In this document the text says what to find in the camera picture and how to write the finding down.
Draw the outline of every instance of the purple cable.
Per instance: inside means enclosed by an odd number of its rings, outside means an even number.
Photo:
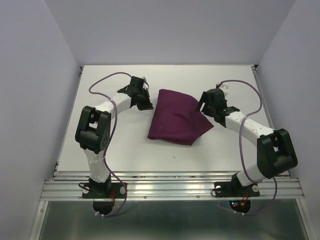
[[[262,98],[261,98],[261,95],[260,93],[258,92],[258,90],[253,86],[251,85],[250,83],[246,82],[246,81],[242,81],[242,80],[224,80],[224,81],[221,81],[220,84],[224,84],[224,83],[230,83],[230,82],[236,82],[236,83],[242,83],[242,84],[246,84],[248,85],[250,88],[252,88],[255,93],[258,95],[259,97],[259,100],[260,100],[260,106],[259,108],[256,110],[256,111],[253,111],[253,112],[250,112],[248,113],[243,119],[242,119],[242,122],[241,122],[241,125],[240,125],[240,129],[239,129],[239,150],[240,150],[240,159],[241,159],[241,164],[242,164],[242,168],[243,168],[243,172],[245,174],[245,176],[253,183],[258,183],[257,181],[253,180],[248,172],[247,172],[247,169],[246,169],[246,166],[245,166],[245,159],[244,159],[244,151],[243,151],[243,147],[242,147],[242,135],[243,135],[243,130],[244,130],[244,125],[245,125],[245,121],[246,119],[253,115],[253,114],[256,114],[258,112],[260,112],[260,110],[262,109]],[[256,211],[256,212],[249,212],[249,213],[244,213],[244,215],[248,215],[248,216],[252,216],[252,215],[256,215],[256,214],[260,214],[260,213],[263,213],[264,211],[266,211],[267,209],[269,209],[272,204],[275,202],[275,199],[276,199],[276,196],[277,196],[277,192],[278,192],[278,184],[277,184],[277,180],[276,178],[273,177],[273,180],[274,180],[274,195],[273,195],[273,198],[271,200],[271,202],[263,209],[259,210],[259,211]]]
[[[107,149],[108,149],[109,144],[110,144],[110,142],[111,142],[111,140],[112,140],[112,138],[113,138],[113,136],[114,136],[114,133],[115,133],[115,130],[116,130],[116,126],[117,126],[117,122],[118,122],[118,109],[117,109],[117,105],[116,105],[116,103],[115,103],[113,100],[111,100],[111,97],[109,97],[109,96],[107,96],[106,94],[101,93],[101,92],[91,91],[91,89],[92,89],[95,85],[97,85],[98,83],[102,82],[103,80],[105,80],[105,79],[107,79],[107,78],[110,78],[110,77],[112,77],[112,76],[114,76],[114,75],[117,75],[117,74],[124,74],[124,75],[129,76],[130,78],[132,77],[129,73],[119,71],[119,72],[112,73],[112,74],[110,74],[110,75],[108,75],[108,76],[100,79],[99,81],[96,81],[94,84],[92,84],[92,85],[89,87],[89,93],[94,94],[94,95],[100,95],[100,96],[103,96],[103,97],[107,98],[108,100],[110,100],[110,102],[111,102],[111,103],[113,104],[113,106],[114,106],[114,125],[113,125],[113,129],[112,129],[112,132],[111,132],[111,135],[110,135],[110,139],[109,139],[108,145],[106,146],[106,148],[105,148],[105,150],[104,150],[104,152],[103,152],[103,158],[102,158],[102,160],[103,160],[103,163],[104,163],[106,169],[108,169],[108,171],[121,183],[121,185],[122,185],[122,186],[124,187],[124,189],[125,189],[125,197],[124,197],[123,203],[121,204],[121,206],[120,206],[115,212],[112,212],[111,214],[107,214],[107,215],[102,215],[102,214],[96,212],[95,210],[93,210],[96,215],[99,215],[100,217],[103,217],[103,218],[112,217],[112,216],[116,215],[116,214],[123,208],[123,206],[125,205],[125,203],[126,203],[126,201],[127,201],[128,193],[127,193],[127,186],[126,186],[126,184],[110,169],[110,167],[109,167],[108,164],[107,164],[107,159],[106,159]]]

